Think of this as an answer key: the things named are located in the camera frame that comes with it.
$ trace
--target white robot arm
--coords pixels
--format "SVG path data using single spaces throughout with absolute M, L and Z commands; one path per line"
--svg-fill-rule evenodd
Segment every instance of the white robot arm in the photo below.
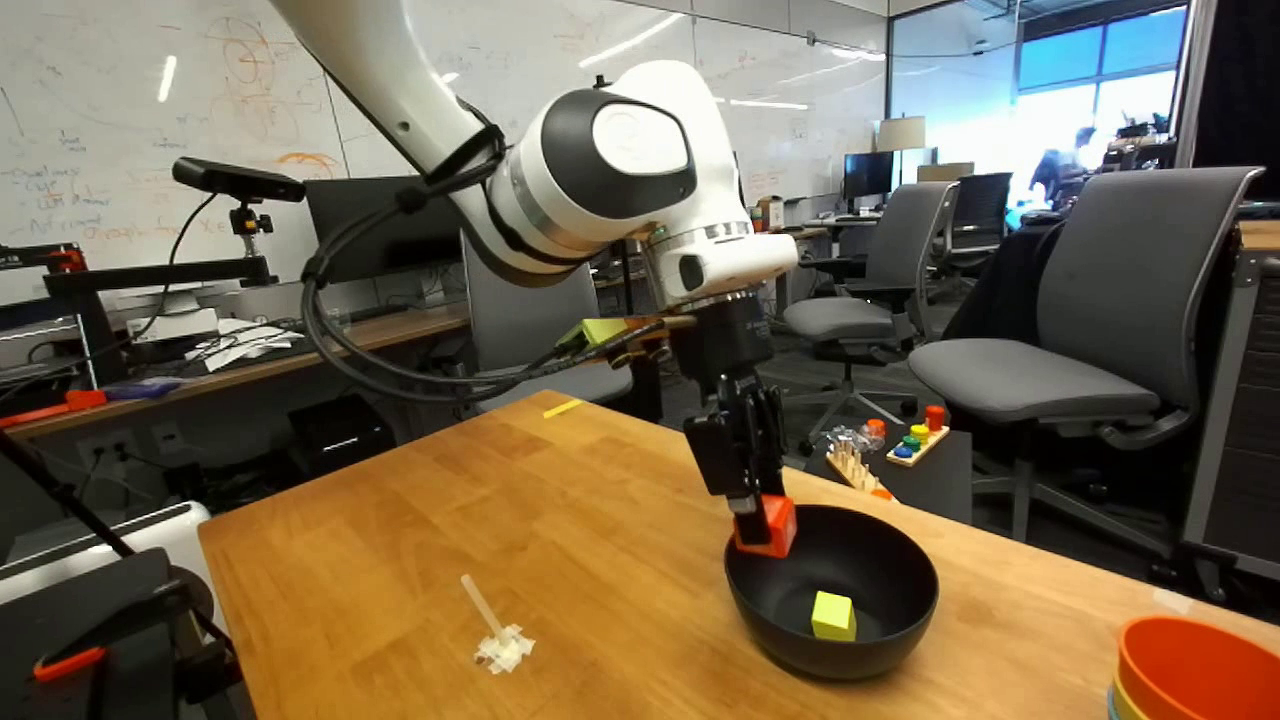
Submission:
M 316 62 L 426 170 L 478 158 L 487 125 L 436 77 L 408 0 L 272 0 Z M 478 256 L 547 283 L 603 244 L 650 232 L 658 306 L 691 306 L 795 269 L 790 235 L 752 235 L 715 95 L 658 58 L 612 86 L 544 103 L 481 184 L 452 188 Z

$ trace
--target computer monitor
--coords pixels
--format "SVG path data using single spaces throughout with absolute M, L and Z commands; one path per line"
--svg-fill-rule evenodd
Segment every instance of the computer monitor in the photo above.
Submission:
M 397 205 L 397 192 L 417 184 L 417 175 L 359 175 L 359 178 L 310 178 L 310 208 L 316 239 L 331 244 L 357 215 Z M 440 194 L 411 215 L 384 218 L 366 239 L 331 265 L 329 279 L 368 279 L 408 269 L 458 265 L 462 259 L 462 218 Z
M 848 151 L 844 155 L 844 201 L 890 194 L 893 192 L 893 151 Z

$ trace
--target yellow sponge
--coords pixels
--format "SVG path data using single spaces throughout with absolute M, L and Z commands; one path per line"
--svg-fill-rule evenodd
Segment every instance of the yellow sponge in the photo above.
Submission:
M 815 590 L 810 628 L 815 638 L 854 642 L 857 638 L 857 608 L 839 590 Z

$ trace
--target floor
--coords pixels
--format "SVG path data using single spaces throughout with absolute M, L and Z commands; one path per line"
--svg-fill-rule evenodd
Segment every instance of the floor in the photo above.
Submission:
M 844 368 L 835 359 L 820 359 L 814 345 L 790 336 L 786 329 L 777 333 L 777 357 L 755 368 L 786 403 L 786 462 L 803 467 L 814 456 L 803 456 L 802 441 L 810 428 L 820 420 L 820 410 L 835 400 Z M 882 390 L 922 390 L 930 388 L 908 371 L 908 362 L 857 362 L 854 368 L 857 388 L 882 388 Z M 666 424 L 682 428 L 685 417 L 699 410 L 696 383 L 685 380 L 676 368 L 666 368 Z M 976 529 L 1007 535 L 1011 512 L 1007 498 L 976 498 Z M 1166 585 L 1213 603 L 1227 603 L 1248 614 L 1280 620 L 1280 587 L 1248 574 L 1223 574 L 1227 598 L 1215 598 L 1202 587 L 1191 567 L 1181 564 L 1161 564 L 1127 544 L 1115 544 L 1114 535 L 1090 531 L 1068 516 L 1055 516 L 1054 508 L 1034 508 L 1034 531 L 1027 540 L 1038 549 Z

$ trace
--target desk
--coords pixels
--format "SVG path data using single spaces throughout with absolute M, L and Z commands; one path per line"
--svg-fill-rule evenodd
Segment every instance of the desk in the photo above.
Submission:
M 466 315 L 426 315 L 426 312 L 397 312 L 397 315 L 376 315 L 352 329 L 352 340 L 368 352 L 376 348 L 397 348 L 397 345 L 411 345 L 411 340 L 433 340 L 433 336 L 448 336 L 470 329 Z M 191 383 L 169 390 L 164 400 L 116 400 L 94 410 L 72 410 L 72 417 L 54 417 L 42 424 L 20 424 L 9 428 L 14 441 L 36 441 L 36 435 L 54 435 L 54 433 L 70 433 L 70 428 L 84 428 L 84 424 L 105 424 L 116 417 L 133 417 L 133 410 L 150 410 L 150 408 L 164 408 L 178 400 L 191 400 L 191 396 L 214 396 L 214 390 L 230 390 L 230 388 L 245 388 L 245 383 L 262 383 L 262 380 L 276 380 L 287 371 L 306 371 L 316 368 L 319 352 L 297 352 L 297 357 L 280 357 L 280 359 L 266 359 L 266 362 L 245 362 L 245 368 L 224 368 L 218 377 L 197 377 Z
M 790 493 L 903 529 L 941 567 L 913 660 L 875 685 L 770 662 L 724 585 L 724 498 L 682 433 L 557 390 L 218 516 L 202 544 L 266 720 L 316 716 L 1105 716 L 1115 632 L 1189 613 L 1280 628 L 790 471 Z M 537 653 L 487 637 L 462 574 Z

